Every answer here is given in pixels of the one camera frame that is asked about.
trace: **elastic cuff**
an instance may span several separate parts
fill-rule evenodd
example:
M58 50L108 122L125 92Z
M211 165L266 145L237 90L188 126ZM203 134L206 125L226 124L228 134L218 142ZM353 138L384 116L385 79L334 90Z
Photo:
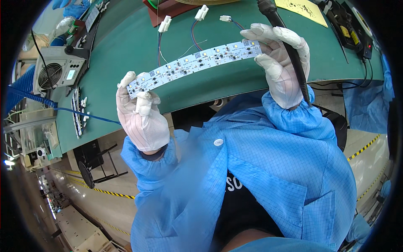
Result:
M144 158L145 160L154 161L154 160L159 159L162 156L162 154L164 153L164 151L166 150L167 147L168 147L168 144L165 144L164 146L161 147L161 149L159 151L157 151L156 153L154 153L152 155L146 155L142 151L139 151L139 152L140 152L141 157Z

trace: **blue anti-static coat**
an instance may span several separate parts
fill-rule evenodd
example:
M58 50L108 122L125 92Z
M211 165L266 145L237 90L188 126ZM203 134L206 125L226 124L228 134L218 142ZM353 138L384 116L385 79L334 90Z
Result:
M355 212L354 175L337 147L334 127L317 108L302 101L288 111L269 92L239 95L202 128L176 130L175 137L178 147L171 139L156 162L141 158L125 139L121 156L140 190L133 251L207 251L227 170L285 237L334 250L346 237Z

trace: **soldering iron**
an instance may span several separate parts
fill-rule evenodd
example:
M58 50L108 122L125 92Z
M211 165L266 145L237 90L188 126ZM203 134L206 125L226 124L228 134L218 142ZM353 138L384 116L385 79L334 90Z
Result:
M277 7L271 0L258 0L259 11L267 17L269 22L273 27L285 27L284 22L282 21L280 15L277 13ZM308 103L309 107L312 107L312 104L309 99L308 87L306 86L306 78L302 69L302 64L299 59L299 55L296 49L290 46L287 43L284 43L284 47L287 50L288 55L290 56L291 63L293 64L295 74L297 76L297 80L299 83L299 87L301 88L301 92L304 100Z

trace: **black t-shirt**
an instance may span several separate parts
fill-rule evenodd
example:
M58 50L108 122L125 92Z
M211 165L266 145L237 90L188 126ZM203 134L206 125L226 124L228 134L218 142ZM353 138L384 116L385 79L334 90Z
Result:
M228 171L224 200L214 230L211 251L221 251L237 234L248 229L284 237L253 194Z

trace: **yellow black safety stripe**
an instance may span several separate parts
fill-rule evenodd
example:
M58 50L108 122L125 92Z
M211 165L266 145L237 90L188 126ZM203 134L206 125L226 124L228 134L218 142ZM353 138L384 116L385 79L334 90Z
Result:
M127 232L125 232L125 231L123 231L123 230L121 230L121 229L119 229L119 228L117 228L117 227L112 226L111 224L107 223L106 221L101 220L101 219L98 218L98 217L95 217L95 218L96 218L97 220L99 220L99 221L105 223L105 224L108 225L109 227L112 227L112 228L116 229L117 231L120 231L120 232L125 233L125 234L127 234L128 236L130 236L129 233L127 233Z
M371 189L371 187L375 184L375 182L379 179L379 177L383 174L383 171L385 170L386 166L388 165L389 162L386 162L385 166L383 167L383 169L380 171L379 175L376 177L375 181L372 182L372 184L370 185L370 187L361 195L361 197L358 198L357 201L359 201L362 197L364 197L364 195Z
M378 139L379 136L380 136L380 134L378 134L369 144L365 145L358 152L354 153L354 155L352 155L351 157L347 158L347 161L350 161L351 159L353 159L356 156L358 156L361 152L363 152L366 148L368 148L371 144L373 144Z
M90 189L90 187L85 184L85 181L83 181L81 179L76 179L76 178L72 178L72 177L69 177L69 179L71 179L71 181L73 183L77 184L77 185L81 185L81 186L83 186L85 188ZM101 189L98 189L98 188L92 188L92 189L97 191L97 192L103 192L104 194L110 194L110 195L129 198L129 199L133 199L133 200L136 198L135 196L126 195L126 194L118 194L117 192L104 191L104 190L101 190Z
M81 172L79 172L79 171L68 171L68 170L63 170L63 172L65 172L65 173L72 173L72 174L79 174L79 175L81 175Z
M127 235L130 236L129 233L127 233L127 232L125 232L125 231L123 231L123 230L121 230L121 229L119 229L119 228L117 228L117 227L112 226L112 225L109 224L108 222L106 222L106 221L104 221L104 220L102 220L102 219L100 219L100 218L98 218L98 217L96 217L96 216L93 216L92 214L90 214L89 212L87 212L85 209L82 209L82 210L83 210L84 212L86 212L89 216L91 216L91 217L93 217L93 218L95 218L95 219L97 219L97 220L99 220L99 221L105 223L105 224L108 225L109 227L112 227L112 228L116 229L117 231L120 231L120 232L125 233L125 234L127 234Z

